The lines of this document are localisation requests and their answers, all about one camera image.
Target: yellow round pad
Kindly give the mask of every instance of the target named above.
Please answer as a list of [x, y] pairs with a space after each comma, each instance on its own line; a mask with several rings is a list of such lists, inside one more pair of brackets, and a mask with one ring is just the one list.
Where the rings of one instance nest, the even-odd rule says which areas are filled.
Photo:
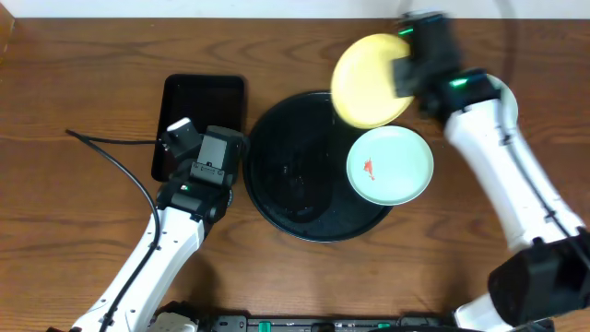
[[349, 125], [369, 129], [386, 125], [413, 97], [395, 95], [394, 63], [409, 56], [409, 46], [386, 33], [367, 36], [350, 46], [332, 75], [332, 102]]

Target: black tray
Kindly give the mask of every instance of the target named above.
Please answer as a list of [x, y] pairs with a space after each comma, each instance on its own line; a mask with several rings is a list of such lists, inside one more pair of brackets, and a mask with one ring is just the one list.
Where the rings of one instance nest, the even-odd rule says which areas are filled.
[[370, 230], [391, 207], [366, 201], [348, 182], [348, 151], [364, 132], [336, 116], [328, 91], [275, 105], [254, 127], [243, 164], [256, 208], [304, 240], [342, 241]]

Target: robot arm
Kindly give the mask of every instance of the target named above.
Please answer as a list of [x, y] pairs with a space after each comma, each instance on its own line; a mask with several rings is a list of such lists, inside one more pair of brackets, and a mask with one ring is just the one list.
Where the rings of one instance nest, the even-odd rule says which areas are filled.
[[515, 255], [489, 293], [460, 307], [459, 327], [505, 332], [590, 304], [590, 237], [539, 166], [482, 69], [464, 71], [448, 19], [407, 16], [410, 56], [395, 60], [397, 95], [414, 94], [438, 120], [490, 198]]
[[[158, 210], [162, 235], [159, 247], [141, 269], [141, 272], [117, 306], [107, 331], [146, 331], [148, 323], [172, 280], [186, 260], [205, 239], [204, 221], [194, 221], [191, 214], [174, 207]], [[153, 241], [154, 217], [136, 249], [129, 256], [111, 286], [102, 294], [86, 314], [74, 323], [82, 331], [99, 331], [104, 313], [111, 306], [131, 273], [142, 260]]]
[[563, 202], [517, 124], [508, 120], [501, 124], [500, 119], [504, 119], [500, 100], [468, 105], [465, 111], [451, 114], [444, 135], [463, 155], [494, 206], [508, 248], [517, 253], [530, 247], [536, 238], [552, 243], [567, 237], [549, 218], [547, 208], [555, 212], [569, 234], [578, 235], [577, 229], [584, 224]]
[[[444, 128], [444, 134], [466, 159], [490, 198], [504, 230], [509, 249], [514, 253], [526, 253], [526, 250], [539, 240], [542, 243], [567, 241], [566, 232], [562, 231], [552, 219], [553, 217], [549, 215], [548, 207], [545, 206], [546, 202], [549, 202], [550, 210], [554, 211], [553, 216], [559, 220], [561, 227], [565, 228], [571, 236], [578, 236], [579, 230], [584, 228], [584, 224], [563, 202], [551, 185], [525, 143], [517, 125], [511, 124], [510, 121], [500, 124], [499, 119], [503, 119], [500, 115], [502, 115], [502, 104], [499, 100], [483, 101], [467, 106], [465, 112], [459, 111], [451, 114]], [[504, 139], [505, 133], [500, 129], [500, 125], [505, 125], [507, 128], [510, 140]], [[515, 154], [518, 161], [514, 161], [512, 153]], [[521, 162], [523, 170], [519, 169], [517, 162]], [[528, 181], [532, 182], [535, 188], [531, 187]], [[546, 264], [549, 261], [544, 260], [541, 264]], [[555, 261], [559, 263], [562, 259], [558, 258]], [[531, 267], [526, 262], [518, 262], [518, 266]], [[518, 287], [517, 285], [521, 284], [517, 281], [517, 277], [508, 274], [514, 273], [521, 276], [526, 274], [526, 271], [513, 268], [499, 272], [500, 278], [511, 279], [512, 287]], [[531, 276], [534, 276], [535, 279], [541, 277], [536, 274], [531, 274]], [[558, 279], [555, 277], [549, 279], [546, 284], [534, 285], [533, 282], [529, 282], [526, 286], [530, 290], [524, 291], [526, 287], [522, 287], [523, 293], [498, 286], [490, 286], [490, 291], [500, 294], [509, 291], [511, 296], [521, 301], [543, 294], [537, 297], [537, 303], [521, 302], [518, 308], [514, 307], [515, 311], [521, 313], [534, 313], [539, 309], [547, 310], [545, 314], [540, 315], [547, 317], [578, 309], [579, 307], [575, 305], [572, 307], [560, 305], [558, 299], [550, 300], [551, 297], [558, 294], [553, 291], [553, 288], [559, 283], [556, 282]], [[567, 284], [565, 286], [566, 289], [575, 291], [575, 287], [568, 287], [570, 285]], [[544, 300], [553, 302], [555, 306], [551, 307]], [[455, 322], [460, 327], [477, 331], [504, 332], [512, 330], [513, 326], [502, 319], [497, 307], [500, 311], [510, 310], [504, 308], [502, 299], [494, 303], [490, 294], [485, 294], [474, 302], [457, 309], [454, 313]], [[525, 319], [526, 315], [522, 316], [522, 321], [514, 321], [514, 318], [508, 320], [518, 326], [530, 321], [530, 319]], [[512, 316], [512, 314], [510, 312], [504, 313], [504, 317], [506, 316]]]
[[181, 266], [199, 249], [231, 203], [230, 188], [237, 181], [244, 143], [242, 133], [209, 126], [201, 136], [184, 118], [169, 126], [161, 140], [179, 166], [158, 193], [159, 245], [116, 304], [113, 316], [107, 317], [105, 313], [152, 245], [156, 231], [152, 215], [134, 252], [99, 300], [74, 323], [73, 331], [146, 331]]

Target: white plate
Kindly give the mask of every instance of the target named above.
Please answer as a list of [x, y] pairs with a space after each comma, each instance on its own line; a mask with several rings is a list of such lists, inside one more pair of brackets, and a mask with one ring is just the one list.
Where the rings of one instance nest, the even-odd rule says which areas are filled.
[[368, 131], [352, 145], [347, 158], [348, 180], [354, 190], [382, 206], [416, 198], [428, 186], [433, 171], [434, 158], [426, 141], [400, 126]]

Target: green connector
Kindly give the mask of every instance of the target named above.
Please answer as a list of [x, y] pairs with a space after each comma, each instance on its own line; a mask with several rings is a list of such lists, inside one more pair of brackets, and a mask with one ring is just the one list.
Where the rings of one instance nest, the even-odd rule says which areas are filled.
[[271, 328], [270, 322], [258, 323], [258, 332], [270, 332]]

